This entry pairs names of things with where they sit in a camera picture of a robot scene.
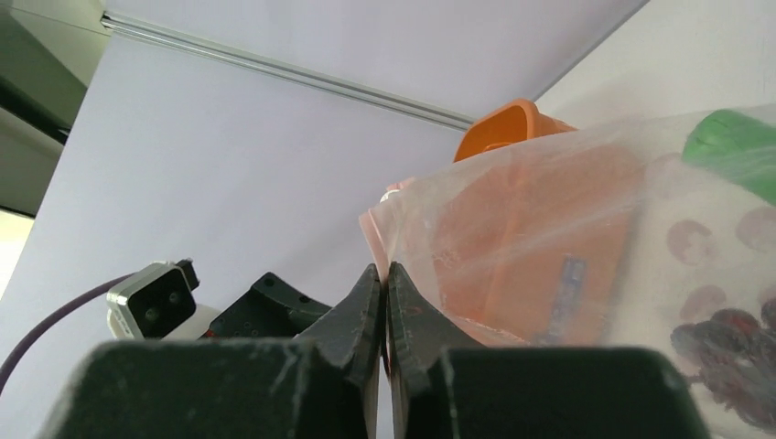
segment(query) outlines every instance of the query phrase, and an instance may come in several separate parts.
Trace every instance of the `plastic bag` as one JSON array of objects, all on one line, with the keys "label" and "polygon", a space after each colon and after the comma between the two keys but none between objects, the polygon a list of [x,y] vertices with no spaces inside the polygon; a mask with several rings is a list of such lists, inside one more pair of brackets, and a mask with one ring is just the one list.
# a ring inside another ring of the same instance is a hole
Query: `plastic bag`
[{"label": "plastic bag", "polygon": [[480,342],[654,348],[712,432],[772,437],[772,123],[776,106],[521,142],[393,187],[360,222],[381,275],[401,262]]}]

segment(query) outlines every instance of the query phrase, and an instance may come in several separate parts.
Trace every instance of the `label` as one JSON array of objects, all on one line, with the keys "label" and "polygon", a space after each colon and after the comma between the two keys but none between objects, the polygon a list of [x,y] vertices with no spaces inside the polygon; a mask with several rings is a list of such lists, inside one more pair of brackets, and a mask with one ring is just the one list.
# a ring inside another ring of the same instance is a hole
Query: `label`
[{"label": "label", "polygon": [[558,285],[550,323],[547,327],[546,343],[554,344],[563,339],[566,326],[577,311],[586,271],[587,263],[585,261],[571,255],[567,255],[564,259],[560,285]]}]

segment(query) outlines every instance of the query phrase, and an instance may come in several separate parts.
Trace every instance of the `green object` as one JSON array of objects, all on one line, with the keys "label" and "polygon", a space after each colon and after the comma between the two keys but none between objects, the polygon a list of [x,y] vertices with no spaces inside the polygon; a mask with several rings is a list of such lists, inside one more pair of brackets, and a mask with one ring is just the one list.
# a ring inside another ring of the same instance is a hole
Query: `green object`
[{"label": "green object", "polygon": [[712,112],[690,133],[682,159],[776,205],[776,126],[732,110]]}]

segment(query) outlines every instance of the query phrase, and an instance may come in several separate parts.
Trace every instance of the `bunch of grapes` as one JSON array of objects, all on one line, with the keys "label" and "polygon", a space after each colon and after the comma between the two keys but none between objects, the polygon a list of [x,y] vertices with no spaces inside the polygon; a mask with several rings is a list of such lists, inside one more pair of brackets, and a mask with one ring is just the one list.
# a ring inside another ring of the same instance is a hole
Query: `bunch of grapes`
[{"label": "bunch of grapes", "polygon": [[699,368],[691,383],[702,383],[744,422],[776,434],[776,298],[760,317],[762,324],[742,309],[721,309],[675,328],[671,344]]}]

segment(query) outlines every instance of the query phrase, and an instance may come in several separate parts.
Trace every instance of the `webcam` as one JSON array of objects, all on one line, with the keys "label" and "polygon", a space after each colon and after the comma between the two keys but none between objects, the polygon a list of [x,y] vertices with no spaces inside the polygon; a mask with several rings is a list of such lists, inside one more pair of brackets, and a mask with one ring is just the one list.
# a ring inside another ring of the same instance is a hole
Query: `webcam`
[{"label": "webcam", "polygon": [[108,291],[108,307],[129,338],[162,338],[194,315],[199,286],[191,260],[154,262]]}]

